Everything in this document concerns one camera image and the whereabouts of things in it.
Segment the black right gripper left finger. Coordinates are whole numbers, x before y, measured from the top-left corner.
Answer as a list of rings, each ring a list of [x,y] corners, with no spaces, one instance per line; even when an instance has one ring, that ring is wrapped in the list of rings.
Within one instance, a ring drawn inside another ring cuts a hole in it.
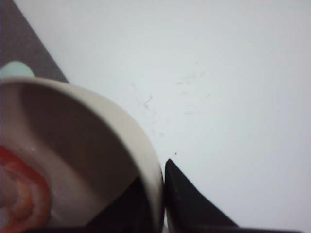
[[[136,178],[85,227],[85,233],[151,233],[152,218],[142,181]]]

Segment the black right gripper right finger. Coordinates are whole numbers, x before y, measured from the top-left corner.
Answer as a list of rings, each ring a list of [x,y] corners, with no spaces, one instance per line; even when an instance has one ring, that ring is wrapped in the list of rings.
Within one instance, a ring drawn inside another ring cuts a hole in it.
[[[171,159],[165,164],[165,206],[171,233],[231,233],[239,228]]]

